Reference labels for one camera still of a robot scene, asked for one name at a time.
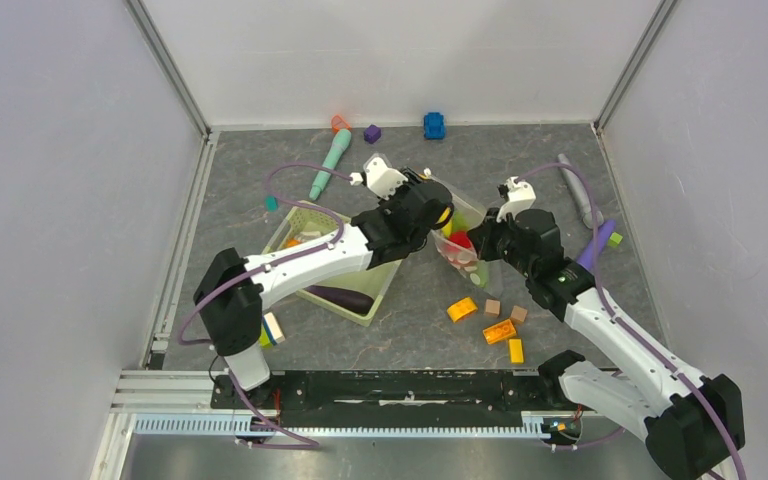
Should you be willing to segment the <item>yellow toy banana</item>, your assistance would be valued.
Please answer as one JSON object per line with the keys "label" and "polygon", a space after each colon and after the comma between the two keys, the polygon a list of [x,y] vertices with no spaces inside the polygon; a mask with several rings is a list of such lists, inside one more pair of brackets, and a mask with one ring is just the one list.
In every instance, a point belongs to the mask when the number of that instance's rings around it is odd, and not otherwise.
{"label": "yellow toy banana", "polygon": [[449,238],[452,234],[453,225],[452,225],[452,218],[455,214],[455,210],[453,207],[449,206],[447,207],[443,214],[438,219],[438,222],[436,226],[438,227],[439,235],[443,238]]}

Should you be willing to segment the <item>clear polka dot zip bag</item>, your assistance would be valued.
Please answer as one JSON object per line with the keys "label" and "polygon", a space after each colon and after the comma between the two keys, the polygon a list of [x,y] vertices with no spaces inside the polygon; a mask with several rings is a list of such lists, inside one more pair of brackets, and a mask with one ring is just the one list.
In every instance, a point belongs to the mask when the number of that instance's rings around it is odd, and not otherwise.
{"label": "clear polka dot zip bag", "polygon": [[480,260],[467,236],[470,229],[482,222],[486,208],[461,189],[433,175],[430,168],[425,168],[421,176],[445,186],[452,196],[451,218],[441,229],[431,232],[436,251],[467,282],[489,296],[499,297],[504,290],[500,265]]}

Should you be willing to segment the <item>green toy cucumber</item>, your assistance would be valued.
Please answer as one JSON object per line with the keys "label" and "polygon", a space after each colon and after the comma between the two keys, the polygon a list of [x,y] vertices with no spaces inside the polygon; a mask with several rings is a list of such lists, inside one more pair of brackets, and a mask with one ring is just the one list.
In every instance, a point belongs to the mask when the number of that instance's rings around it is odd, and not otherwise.
{"label": "green toy cucumber", "polygon": [[490,263],[483,260],[471,262],[463,268],[466,277],[479,288],[489,288],[493,285],[493,273]]}

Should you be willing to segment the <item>red toy apple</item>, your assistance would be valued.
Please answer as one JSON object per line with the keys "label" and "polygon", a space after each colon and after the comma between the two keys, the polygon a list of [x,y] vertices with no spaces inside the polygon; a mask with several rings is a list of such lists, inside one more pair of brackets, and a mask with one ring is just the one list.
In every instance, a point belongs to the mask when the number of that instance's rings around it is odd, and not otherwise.
{"label": "red toy apple", "polygon": [[473,244],[466,231],[455,231],[446,238],[446,252],[448,255],[475,255]]}

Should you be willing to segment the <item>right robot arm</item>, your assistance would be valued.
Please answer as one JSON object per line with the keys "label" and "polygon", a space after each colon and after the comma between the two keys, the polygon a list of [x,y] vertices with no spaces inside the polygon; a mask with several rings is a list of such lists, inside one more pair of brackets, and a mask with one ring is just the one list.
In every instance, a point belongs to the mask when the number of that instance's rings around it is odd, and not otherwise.
{"label": "right robot arm", "polygon": [[468,237],[481,260],[502,260],[525,278],[532,299],[586,337],[624,374],[602,372],[566,351],[541,367],[540,400],[587,406],[635,435],[671,479],[697,479],[726,460],[747,476],[742,392],[708,376],[656,341],[611,298],[595,268],[565,255],[552,213],[527,209],[497,220],[489,210]]}

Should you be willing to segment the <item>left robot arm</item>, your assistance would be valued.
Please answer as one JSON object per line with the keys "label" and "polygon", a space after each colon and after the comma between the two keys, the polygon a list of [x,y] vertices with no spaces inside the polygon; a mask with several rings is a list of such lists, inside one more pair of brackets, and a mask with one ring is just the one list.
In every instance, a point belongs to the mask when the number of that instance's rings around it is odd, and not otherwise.
{"label": "left robot arm", "polygon": [[376,208],[300,246],[248,257],[229,248],[215,256],[194,296],[196,312],[248,406],[262,407],[274,394],[259,344],[265,311],[332,277],[406,258],[424,246],[452,206],[445,186],[411,173],[398,173],[377,195]]}

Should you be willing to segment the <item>purple toy cylinder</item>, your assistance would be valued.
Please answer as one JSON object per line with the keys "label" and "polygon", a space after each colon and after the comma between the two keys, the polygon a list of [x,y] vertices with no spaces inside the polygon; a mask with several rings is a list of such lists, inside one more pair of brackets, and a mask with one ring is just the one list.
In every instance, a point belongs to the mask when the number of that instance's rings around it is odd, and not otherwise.
{"label": "purple toy cylinder", "polygon": [[594,261],[607,247],[607,241],[612,232],[616,232],[616,221],[614,219],[605,220],[603,225],[598,228],[595,239],[591,239],[577,258],[580,264],[588,272],[593,272]]}

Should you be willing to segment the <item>tan cube right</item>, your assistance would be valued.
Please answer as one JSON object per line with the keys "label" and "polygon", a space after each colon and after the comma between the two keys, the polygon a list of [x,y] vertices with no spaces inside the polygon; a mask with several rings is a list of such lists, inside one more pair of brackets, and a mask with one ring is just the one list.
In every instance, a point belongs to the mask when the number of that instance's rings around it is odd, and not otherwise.
{"label": "tan cube right", "polygon": [[525,323],[527,319],[527,315],[528,315],[528,310],[526,308],[515,305],[510,312],[509,319],[514,324],[521,325]]}

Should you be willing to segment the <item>tan cube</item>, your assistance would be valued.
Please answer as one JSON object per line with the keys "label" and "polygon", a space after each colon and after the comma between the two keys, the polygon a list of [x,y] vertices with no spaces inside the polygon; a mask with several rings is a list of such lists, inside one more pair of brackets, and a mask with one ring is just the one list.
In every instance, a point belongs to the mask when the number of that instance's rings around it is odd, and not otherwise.
{"label": "tan cube", "polygon": [[501,313],[501,302],[496,299],[487,299],[484,304],[484,313],[487,316],[497,318]]}
{"label": "tan cube", "polygon": [[515,305],[510,312],[509,319],[514,324],[521,325],[525,323],[527,319],[527,315],[528,315],[528,310],[526,308]]}

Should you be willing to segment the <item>tan cube left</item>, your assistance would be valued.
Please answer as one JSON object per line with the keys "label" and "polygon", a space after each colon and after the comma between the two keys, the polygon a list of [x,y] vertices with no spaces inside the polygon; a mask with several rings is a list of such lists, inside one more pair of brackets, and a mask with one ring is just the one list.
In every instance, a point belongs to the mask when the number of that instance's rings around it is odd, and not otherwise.
{"label": "tan cube left", "polygon": [[487,299],[484,304],[484,313],[487,316],[497,318],[501,313],[501,302],[496,299]]}

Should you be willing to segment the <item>grey toy microphone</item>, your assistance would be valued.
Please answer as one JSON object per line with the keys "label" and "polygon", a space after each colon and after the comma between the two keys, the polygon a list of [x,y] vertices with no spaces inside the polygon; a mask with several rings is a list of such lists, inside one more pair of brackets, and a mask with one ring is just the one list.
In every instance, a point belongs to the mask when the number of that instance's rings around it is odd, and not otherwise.
{"label": "grey toy microphone", "polygon": [[599,209],[594,209],[590,205],[589,196],[578,176],[565,168],[561,168],[561,174],[563,175],[573,201],[578,208],[582,223],[587,228],[592,228],[593,226],[601,227],[604,223],[603,214]]}

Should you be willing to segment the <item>light green plastic basket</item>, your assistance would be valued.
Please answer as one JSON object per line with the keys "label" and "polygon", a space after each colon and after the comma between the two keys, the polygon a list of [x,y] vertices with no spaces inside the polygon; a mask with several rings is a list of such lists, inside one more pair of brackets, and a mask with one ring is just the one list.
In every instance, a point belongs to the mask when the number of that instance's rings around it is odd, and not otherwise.
{"label": "light green plastic basket", "polygon": [[[331,233],[336,221],[321,212],[292,207],[263,249],[264,254],[295,246],[298,242]],[[296,294],[349,321],[367,327],[372,323],[402,261],[372,270],[329,278]]]}

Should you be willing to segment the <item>small lime green block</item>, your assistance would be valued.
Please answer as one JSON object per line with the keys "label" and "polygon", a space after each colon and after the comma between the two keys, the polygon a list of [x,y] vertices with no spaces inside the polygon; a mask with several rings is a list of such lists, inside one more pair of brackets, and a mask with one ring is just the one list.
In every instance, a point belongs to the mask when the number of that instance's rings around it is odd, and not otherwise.
{"label": "small lime green block", "polygon": [[622,243],[623,239],[624,237],[622,234],[618,232],[612,232],[608,238],[607,245],[609,247],[616,248]]}

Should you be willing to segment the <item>purple toy eggplant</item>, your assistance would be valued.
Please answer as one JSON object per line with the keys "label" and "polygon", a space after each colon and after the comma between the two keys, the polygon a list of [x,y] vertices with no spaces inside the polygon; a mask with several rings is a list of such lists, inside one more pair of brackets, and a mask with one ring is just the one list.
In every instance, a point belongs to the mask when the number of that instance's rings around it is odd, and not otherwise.
{"label": "purple toy eggplant", "polygon": [[374,305],[372,297],[356,290],[313,285],[305,291],[357,315],[368,314]]}

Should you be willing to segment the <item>orange rounded brick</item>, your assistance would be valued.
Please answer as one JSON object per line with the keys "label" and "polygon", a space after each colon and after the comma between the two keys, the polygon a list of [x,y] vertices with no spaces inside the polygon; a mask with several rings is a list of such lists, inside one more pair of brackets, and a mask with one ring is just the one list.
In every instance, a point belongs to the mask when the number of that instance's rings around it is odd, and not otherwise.
{"label": "orange rounded brick", "polygon": [[471,297],[464,297],[446,309],[446,314],[453,323],[457,323],[478,311],[478,306]]}

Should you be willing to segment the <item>translucent orange brick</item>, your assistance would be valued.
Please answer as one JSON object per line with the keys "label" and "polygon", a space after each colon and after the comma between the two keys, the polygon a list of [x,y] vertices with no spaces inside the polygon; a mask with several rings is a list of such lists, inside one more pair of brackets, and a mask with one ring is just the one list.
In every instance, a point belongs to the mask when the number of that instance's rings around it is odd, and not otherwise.
{"label": "translucent orange brick", "polygon": [[512,320],[506,319],[485,328],[482,335],[488,345],[493,345],[516,337],[517,330]]}

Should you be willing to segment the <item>purple building block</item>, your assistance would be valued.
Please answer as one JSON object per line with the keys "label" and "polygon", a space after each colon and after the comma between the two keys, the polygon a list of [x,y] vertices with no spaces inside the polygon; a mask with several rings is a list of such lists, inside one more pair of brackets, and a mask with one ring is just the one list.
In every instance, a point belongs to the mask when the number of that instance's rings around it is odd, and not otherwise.
{"label": "purple building block", "polygon": [[380,140],[382,136],[382,130],[375,124],[370,124],[363,132],[364,141],[368,144],[375,144]]}

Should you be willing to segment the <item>white toy garlic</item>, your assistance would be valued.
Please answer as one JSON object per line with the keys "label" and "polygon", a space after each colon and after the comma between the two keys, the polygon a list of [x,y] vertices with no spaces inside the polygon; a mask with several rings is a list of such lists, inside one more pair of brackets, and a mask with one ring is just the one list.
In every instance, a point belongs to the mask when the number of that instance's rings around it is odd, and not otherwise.
{"label": "white toy garlic", "polygon": [[306,243],[312,240],[316,240],[323,236],[323,233],[319,230],[303,230],[297,234],[295,234],[291,240],[290,243],[293,245]]}

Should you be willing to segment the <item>yellow brick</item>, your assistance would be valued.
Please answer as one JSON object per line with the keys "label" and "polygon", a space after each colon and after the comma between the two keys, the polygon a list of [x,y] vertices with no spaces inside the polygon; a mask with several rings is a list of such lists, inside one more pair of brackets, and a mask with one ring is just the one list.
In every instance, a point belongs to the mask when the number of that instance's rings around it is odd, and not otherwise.
{"label": "yellow brick", "polygon": [[525,363],[525,351],[523,342],[519,338],[507,340],[509,360],[512,364],[519,365]]}

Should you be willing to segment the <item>teal toy microphone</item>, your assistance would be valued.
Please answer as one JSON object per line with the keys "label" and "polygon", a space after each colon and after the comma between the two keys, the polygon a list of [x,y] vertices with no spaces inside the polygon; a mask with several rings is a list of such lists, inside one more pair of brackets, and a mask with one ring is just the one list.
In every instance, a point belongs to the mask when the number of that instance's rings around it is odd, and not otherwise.
{"label": "teal toy microphone", "polygon": [[331,146],[322,163],[322,166],[326,168],[326,171],[320,170],[314,177],[313,183],[311,185],[308,195],[308,198],[311,201],[317,200],[325,190],[331,177],[330,171],[336,168],[343,153],[349,147],[351,138],[352,134],[349,129],[340,129],[334,135]]}

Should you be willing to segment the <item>small teal block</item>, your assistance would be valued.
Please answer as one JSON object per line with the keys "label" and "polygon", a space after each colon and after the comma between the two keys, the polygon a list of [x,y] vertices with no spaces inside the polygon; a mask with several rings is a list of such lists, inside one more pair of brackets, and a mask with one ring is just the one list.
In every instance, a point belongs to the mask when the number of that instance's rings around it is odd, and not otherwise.
{"label": "small teal block", "polygon": [[274,212],[274,211],[277,211],[279,209],[279,202],[272,195],[267,195],[266,196],[266,198],[264,200],[264,205],[265,205],[265,208],[266,208],[266,210],[268,212]]}

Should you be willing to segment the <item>green blue white block stack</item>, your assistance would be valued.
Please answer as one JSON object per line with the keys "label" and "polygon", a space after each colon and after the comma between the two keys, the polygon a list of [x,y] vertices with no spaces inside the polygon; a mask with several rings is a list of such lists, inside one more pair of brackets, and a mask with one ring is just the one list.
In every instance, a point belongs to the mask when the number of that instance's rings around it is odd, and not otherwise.
{"label": "green blue white block stack", "polygon": [[272,312],[267,312],[262,317],[261,334],[259,344],[268,349],[285,341],[283,330]]}

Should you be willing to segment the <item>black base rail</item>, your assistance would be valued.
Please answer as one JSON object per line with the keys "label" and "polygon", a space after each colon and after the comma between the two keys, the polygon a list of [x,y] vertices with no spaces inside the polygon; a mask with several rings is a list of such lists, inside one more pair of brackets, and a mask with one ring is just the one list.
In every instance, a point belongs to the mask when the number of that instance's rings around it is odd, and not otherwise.
{"label": "black base rail", "polygon": [[524,412],[584,411],[528,370],[287,370],[247,399],[285,428],[513,427]]}

